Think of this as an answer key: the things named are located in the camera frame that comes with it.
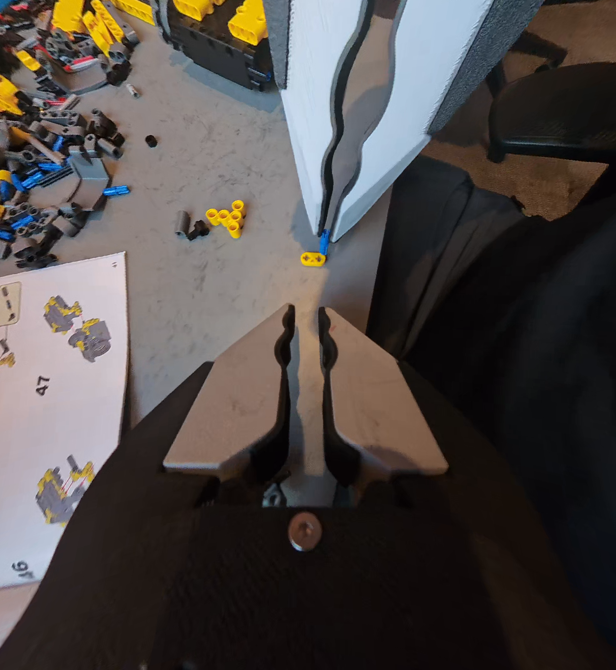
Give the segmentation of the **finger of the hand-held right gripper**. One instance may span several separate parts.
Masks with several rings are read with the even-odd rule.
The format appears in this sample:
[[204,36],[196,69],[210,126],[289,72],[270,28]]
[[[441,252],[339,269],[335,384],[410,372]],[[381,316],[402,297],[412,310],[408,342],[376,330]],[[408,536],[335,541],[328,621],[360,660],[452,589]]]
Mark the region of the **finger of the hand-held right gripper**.
[[492,1],[400,1],[346,85],[331,241],[345,235],[428,144],[429,126]]
[[303,203],[313,233],[336,237],[334,158],[344,135],[344,97],[374,1],[291,1],[281,99]]

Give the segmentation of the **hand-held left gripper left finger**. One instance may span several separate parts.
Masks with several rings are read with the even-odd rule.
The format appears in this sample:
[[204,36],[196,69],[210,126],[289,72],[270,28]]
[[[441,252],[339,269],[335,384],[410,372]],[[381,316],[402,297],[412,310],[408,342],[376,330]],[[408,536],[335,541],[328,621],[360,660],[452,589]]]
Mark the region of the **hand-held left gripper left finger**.
[[288,365],[295,306],[285,304],[215,359],[163,460],[220,481],[272,480],[288,457]]

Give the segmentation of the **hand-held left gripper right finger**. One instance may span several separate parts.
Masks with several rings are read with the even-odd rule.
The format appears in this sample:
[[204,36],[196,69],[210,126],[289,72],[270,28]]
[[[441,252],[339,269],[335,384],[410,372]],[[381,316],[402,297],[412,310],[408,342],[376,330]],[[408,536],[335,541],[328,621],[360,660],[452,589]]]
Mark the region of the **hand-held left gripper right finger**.
[[360,493],[449,465],[399,362],[330,307],[318,310],[323,453],[338,485]]

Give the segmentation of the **yellow angled toy liftarm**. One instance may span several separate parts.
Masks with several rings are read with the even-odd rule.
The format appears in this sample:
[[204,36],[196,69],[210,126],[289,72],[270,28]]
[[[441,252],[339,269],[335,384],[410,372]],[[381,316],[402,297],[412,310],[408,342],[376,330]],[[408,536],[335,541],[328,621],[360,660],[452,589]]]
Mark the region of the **yellow angled toy liftarm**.
[[244,200],[235,200],[230,209],[208,208],[205,212],[206,222],[211,226],[220,226],[233,239],[240,239],[245,227],[247,207]]

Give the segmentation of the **pile of toy parts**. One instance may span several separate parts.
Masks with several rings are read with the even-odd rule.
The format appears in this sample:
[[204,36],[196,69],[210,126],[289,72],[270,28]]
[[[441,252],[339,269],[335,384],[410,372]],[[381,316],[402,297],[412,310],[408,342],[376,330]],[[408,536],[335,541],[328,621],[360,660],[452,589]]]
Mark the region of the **pile of toy parts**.
[[86,93],[126,84],[142,1],[0,1],[0,261],[43,269],[109,199],[125,137]]

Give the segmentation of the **yellow black toy vehicle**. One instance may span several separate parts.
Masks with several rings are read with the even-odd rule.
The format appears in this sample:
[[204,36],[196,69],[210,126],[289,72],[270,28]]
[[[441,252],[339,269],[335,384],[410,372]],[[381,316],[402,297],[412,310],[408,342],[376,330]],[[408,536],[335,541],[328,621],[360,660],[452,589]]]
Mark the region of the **yellow black toy vehicle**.
[[262,1],[151,1],[163,41],[192,62],[250,90],[273,81]]

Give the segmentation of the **open instruction booklet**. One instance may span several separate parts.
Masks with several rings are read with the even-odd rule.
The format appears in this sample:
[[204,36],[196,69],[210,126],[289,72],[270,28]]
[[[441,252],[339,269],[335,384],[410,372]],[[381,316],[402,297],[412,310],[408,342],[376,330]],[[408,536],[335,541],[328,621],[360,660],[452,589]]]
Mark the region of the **open instruction booklet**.
[[0,277],[0,588],[41,580],[119,443],[124,253]]

